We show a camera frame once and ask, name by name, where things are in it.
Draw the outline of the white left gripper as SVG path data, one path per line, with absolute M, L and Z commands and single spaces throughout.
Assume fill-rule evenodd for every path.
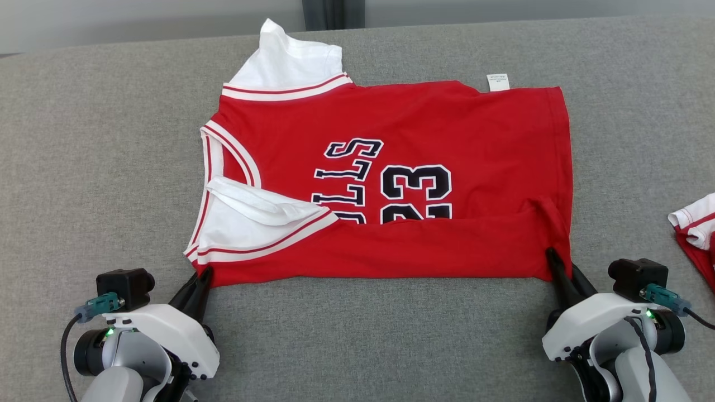
M 197 377 L 212 379 L 220 364 L 220 353 L 201 324 L 213 277 L 213 267 L 207 266 L 200 274 L 195 272 L 169 304 L 104 313 L 104 318 L 115 320 L 116 328 L 136 328 L 182 363 L 188 363 Z

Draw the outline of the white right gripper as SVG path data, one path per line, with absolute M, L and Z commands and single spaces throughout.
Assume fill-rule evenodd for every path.
M 655 304 L 634 303 L 613 293 L 598 293 L 575 263 L 569 278 L 564 260 L 553 247 L 546 250 L 546 259 L 557 303 L 565 311 L 542 338 L 549 360 L 564 360 L 569 355 L 566 348 L 574 351 L 589 340 L 592 345 L 587 351 L 595 363 L 606 363 L 630 348 L 639 347 L 638 336 L 624 320 L 626 317 L 637 318 L 649 347 L 655 347 L 656 329 L 646 315 L 647 309 L 656 309 Z

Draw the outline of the red shorts with white stripe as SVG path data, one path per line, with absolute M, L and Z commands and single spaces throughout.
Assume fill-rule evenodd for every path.
M 715 193 L 668 214 L 676 241 L 715 293 Z

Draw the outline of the red basketball jersey white trim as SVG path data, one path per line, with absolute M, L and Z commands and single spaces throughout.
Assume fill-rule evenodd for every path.
M 342 48 L 266 20 L 200 128 L 185 255 L 213 285 L 292 277 L 571 277 L 559 87 L 365 87 Z

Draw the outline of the grey metal partition post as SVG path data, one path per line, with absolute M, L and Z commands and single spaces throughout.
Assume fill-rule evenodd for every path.
M 365 0 L 301 0 L 307 31 L 365 28 Z

